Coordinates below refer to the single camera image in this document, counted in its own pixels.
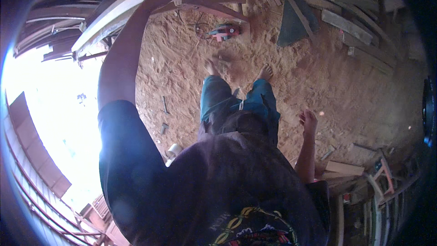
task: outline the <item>foot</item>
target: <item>foot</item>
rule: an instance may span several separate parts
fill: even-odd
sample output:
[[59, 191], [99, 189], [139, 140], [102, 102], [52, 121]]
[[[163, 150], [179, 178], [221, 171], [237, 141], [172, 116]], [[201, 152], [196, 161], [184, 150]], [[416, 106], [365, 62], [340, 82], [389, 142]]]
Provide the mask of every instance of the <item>foot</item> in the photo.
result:
[[208, 58], [205, 61], [205, 63], [203, 63], [203, 66], [209, 72], [209, 74], [220, 76], [220, 73], [217, 70], [217, 63], [218, 62], [219, 62], [219, 59], [216, 57], [213, 57], [212, 60]]
[[259, 72], [258, 77], [255, 79], [255, 81], [257, 81], [258, 79], [265, 79], [268, 81], [272, 76], [273, 76], [272, 67], [269, 64], [265, 64], [264, 67]]

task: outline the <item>sawdust-covered floor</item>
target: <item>sawdust-covered floor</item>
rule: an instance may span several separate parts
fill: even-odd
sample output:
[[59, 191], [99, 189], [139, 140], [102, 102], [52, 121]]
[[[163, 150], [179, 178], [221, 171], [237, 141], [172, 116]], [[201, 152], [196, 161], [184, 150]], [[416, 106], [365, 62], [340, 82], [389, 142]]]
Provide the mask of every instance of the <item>sawdust-covered floor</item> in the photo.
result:
[[[353, 154], [353, 142], [373, 148], [395, 147], [394, 160], [407, 155], [422, 130], [423, 66], [407, 61], [397, 65], [393, 76], [383, 75], [347, 56], [339, 29], [321, 21], [315, 33], [318, 48], [308, 38], [280, 48], [276, 40], [282, 7], [269, 8], [264, 0], [247, 0], [243, 10], [250, 17], [251, 42], [242, 36], [220, 43], [199, 39], [194, 33], [200, 16], [196, 11], [181, 11], [181, 19], [174, 13], [150, 18], [143, 37], [136, 101], [161, 154], [173, 143], [185, 148], [196, 141], [202, 81], [207, 76], [202, 63], [221, 54], [232, 59], [228, 67], [222, 67], [222, 77], [233, 90], [242, 90], [240, 98], [250, 90], [263, 64], [272, 65], [270, 82], [281, 113], [278, 148], [290, 162], [302, 145], [298, 113], [305, 108], [313, 110], [319, 120], [317, 160], [333, 145], [336, 151], [330, 160], [365, 166], [371, 158]], [[314, 12], [320, 19], [320, 11]], [[209, 31], [223, 22], [226, 20], [204, 14], [198, 26], [200, 31]], [[163, 112], [162, 95], [170, 115]], [[163, 122], [170, 129], [161, 135]]]

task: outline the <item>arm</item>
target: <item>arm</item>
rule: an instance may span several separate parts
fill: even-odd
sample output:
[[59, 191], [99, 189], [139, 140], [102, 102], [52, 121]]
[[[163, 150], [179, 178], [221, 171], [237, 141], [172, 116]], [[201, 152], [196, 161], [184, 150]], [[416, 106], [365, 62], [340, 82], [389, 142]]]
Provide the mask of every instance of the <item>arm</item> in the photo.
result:
[[295, 171], [305, 184], [314, 182], [314, 145], [317, 119], [308, 109], [299, 114], [299, 122], [303, 125], [303, 145], [296, 162]]
[[135, 105], [135, 78], [147, 20], [153, 10], [170, 1], [144, 0], [118, 35], [100, 70], [97, 91], [99, 111], [116, 100], [127, 100]]

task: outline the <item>person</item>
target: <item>person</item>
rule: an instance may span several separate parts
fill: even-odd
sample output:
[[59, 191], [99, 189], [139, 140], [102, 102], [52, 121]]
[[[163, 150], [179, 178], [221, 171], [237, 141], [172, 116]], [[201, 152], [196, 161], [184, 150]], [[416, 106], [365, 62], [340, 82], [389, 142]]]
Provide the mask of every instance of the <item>person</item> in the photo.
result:
[[277, 148], [270, 65], [242, 101], [207, 61], [198, 140], [165, 166], [135, 107], [135, 76], [147, 20], [170, 1], [144, 0], [101, 67], [99, 167], [116, 225], [133, 245], [326, 245], [328, 190], [314, 182], [317, 119], [299, 115], [294, 170]]

